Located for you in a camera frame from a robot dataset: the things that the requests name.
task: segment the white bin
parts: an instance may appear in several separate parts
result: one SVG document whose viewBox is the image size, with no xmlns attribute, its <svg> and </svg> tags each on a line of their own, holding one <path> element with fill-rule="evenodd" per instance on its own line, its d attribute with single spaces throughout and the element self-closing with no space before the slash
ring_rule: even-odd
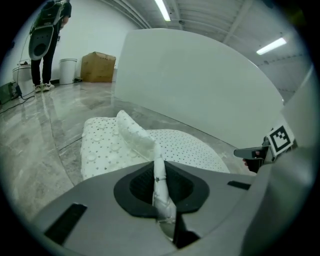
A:
<svg viewBox="0 0 320 256">
<path fill-rule="evenodd" d="M 73 84 L 75 73 L 76 73 L 76 66 L 77 66 L 77 59 L 76 58 L 63 58 L 59 61 L 60 65 L 60 85 L 69 85 Z"/>
</svg>

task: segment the white curved panel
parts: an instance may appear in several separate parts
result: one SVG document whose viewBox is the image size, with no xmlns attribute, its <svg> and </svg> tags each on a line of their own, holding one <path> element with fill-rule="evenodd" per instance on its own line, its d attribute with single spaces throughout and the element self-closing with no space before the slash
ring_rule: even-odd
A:
<svg viewBox="0 0 320 256">
<path fill-rule="evenodd" d="M 115 95 L 237 148 L 260 145 L 283 106 L 272 82 L 243 55 L 171 29 L 128 33 Z"/>
</svg>

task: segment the cardboard box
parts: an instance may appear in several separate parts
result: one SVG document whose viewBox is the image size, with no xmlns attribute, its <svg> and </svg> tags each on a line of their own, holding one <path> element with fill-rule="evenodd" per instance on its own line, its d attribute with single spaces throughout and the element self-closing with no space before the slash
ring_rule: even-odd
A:
<svg viewBox="0 0 320 256">
<path fill-rule="evenodd" d="M 92 52 L 82 57 L 81 78 L 85 82 L 111 83 L 116 57 L 100 52 Z"/>
</svg>

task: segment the ceiling light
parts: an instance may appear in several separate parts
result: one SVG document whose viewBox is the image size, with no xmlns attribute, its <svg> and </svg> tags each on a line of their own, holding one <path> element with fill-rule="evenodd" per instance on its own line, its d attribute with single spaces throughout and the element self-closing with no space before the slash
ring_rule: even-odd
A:
<svg viewBox="0 0 320 256">
<path fill-rule="evenodd" d="M 169 16 L 169 13 L 167 11 L 167 8 L 163 2 L 163 0 L 154 0 L 156 2 L 156 4 L 158 5 L 159 9 L 160 9 L 160 12 L 162 13 L 162 16 L 164 17 L 164 20 L 166 22 L 170 22 L 171 19 L 170 19 L 170 16 Z"/>
<path fill-rule="evenodd" d="M 257 50 L 256 53 L 259 55 L 265 54 L 279 46 L 285 45 L 287 42 L 284 40 L 282 37 L 279 38 L 278 40 L 275 40 L 274 42 L 268 44 L 267 46 L 261 48 L 260 50 Z"/>
</svg>

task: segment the gray floor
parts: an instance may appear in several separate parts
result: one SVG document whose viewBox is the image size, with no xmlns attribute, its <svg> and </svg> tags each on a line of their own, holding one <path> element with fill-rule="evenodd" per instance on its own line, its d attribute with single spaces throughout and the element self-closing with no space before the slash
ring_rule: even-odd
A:
<svg viewBox="0 0 320 256">
<path fill-rule="evenodd" d="M 11 202 L 28 219 L 82 181 L 81 135 L 93 117 L 125 110 L 144 129 L 174 129 L 211 146 L 231 173 L 252 175 L 233 146 L 162 114 L 114 97 L 115 84 L 76 83 L 38 93 L 0 115 L 2 181 Z M 0 112 L 19 102 L 6 103 Z"/>
</svg>

